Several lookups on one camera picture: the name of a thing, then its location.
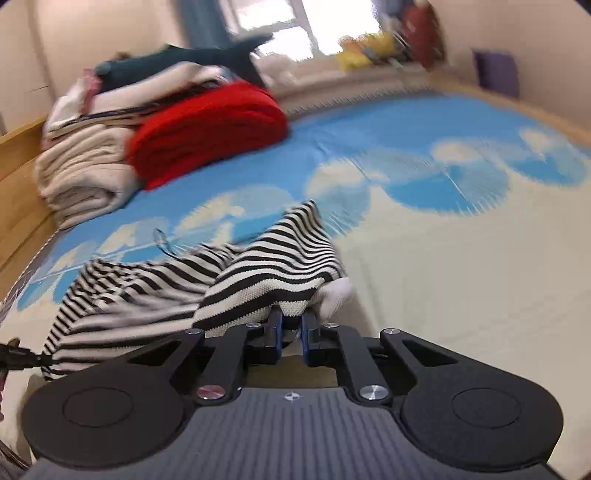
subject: black and white striped sweater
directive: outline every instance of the black and white striped sweater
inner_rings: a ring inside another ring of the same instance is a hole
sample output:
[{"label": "black and white striped sweater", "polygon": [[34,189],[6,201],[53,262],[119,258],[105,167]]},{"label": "black and white striped sweater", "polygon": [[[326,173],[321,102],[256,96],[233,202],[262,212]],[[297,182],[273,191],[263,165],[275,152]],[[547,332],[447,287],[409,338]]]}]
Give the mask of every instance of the black and white striped sweater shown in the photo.
[{"label": "black and white striped sweater", "polygon": [[271,307],[299,316],[345,275],[314,202],[288,212],[246,248],[201,245],[162,262],[87,263],[70,286],[44,348],[46,378],[87,368],[192,326],[207,336],[264,322]]}]

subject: red blanket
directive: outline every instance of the red blanket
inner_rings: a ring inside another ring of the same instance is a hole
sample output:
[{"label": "red blanket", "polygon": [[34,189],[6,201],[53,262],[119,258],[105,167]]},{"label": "red blanket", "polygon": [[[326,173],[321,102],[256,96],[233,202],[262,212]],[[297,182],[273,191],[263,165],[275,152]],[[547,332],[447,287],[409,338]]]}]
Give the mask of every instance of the red blanket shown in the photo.
[{"label": "red blanket", "polygon": [[128,158],[147,190],[216,160],[267,147],[287,136],[271,94],[236,82],[152,116],[129,143]]}]

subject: wall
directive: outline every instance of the wall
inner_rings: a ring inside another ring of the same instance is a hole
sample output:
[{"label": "wall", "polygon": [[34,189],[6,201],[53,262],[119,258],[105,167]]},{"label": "wall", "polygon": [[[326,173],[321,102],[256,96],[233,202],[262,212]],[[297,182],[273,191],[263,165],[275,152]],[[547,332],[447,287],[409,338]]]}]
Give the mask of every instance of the wall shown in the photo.
[{"label": "wall", "polygon": [[182,43],[174,0],[37,0],[38,31],[58,95],[84,68],[119,51],[147,54]]},{"label": "wall", "polygon": [[0,113],[8,131],[43,116],[53,97],[37,56],[28,0],[0,9]]},{"label": "wall", "polygon": [[471,48],[509,50],[522,99],[591,127],[591,15],[574,0],[431,0],[451,63],[476,80]]}]

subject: round pad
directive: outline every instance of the round pad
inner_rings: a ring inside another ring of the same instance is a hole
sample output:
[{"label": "round pad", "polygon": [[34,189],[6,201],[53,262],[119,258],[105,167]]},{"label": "round pad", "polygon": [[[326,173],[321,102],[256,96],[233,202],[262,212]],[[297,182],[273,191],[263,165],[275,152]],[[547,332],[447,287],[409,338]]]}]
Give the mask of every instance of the round pad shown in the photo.
[{"label": "round pad", "polygon": [[24,407],[22,427],[37,456],[104,469],[160,450],[182,420],[182,399],[163,376],[121,363],[41,388]]},{"label": "round pad", "polygon": [[492,388],[472,388],[458,393],[452,406],[460,420],[484,429],[506,427],[521,414],[521,405],[514,397]]},{"label": "round pad", "polygon": [[426,368],[401,414],[429,455],[484,471],[546,460],[563,425],[542,387],[476,362]]},{"label": "round pad", "polygon": [[128,393],[97,387],[71,395],[64,405],[64,417],[81,427],[108,427],[125,420],[133,409]]}]

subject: bed sheet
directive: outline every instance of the bed sheet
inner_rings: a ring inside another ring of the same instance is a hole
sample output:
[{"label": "bed sheet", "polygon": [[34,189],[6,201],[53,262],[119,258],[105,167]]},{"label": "bed sheet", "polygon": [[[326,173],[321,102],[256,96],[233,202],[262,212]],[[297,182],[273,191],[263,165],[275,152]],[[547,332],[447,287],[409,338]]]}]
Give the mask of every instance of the bed sheet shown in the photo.
[{"label": "bed sheet", "polygon": [[[396,326],[548,388],[565,413],[551,464],[591,469],[589,158],[514,111],[461,96],[382,100],[293,123],[284,142],[216,163],[60,238],[0,340],[39,350],[94,256],[156,260],[176,245],[246,243],[315,199],[374,334]],[[30,373],[9,376],[18,411]],[[0,424],[16,445],[16,423]]]}]

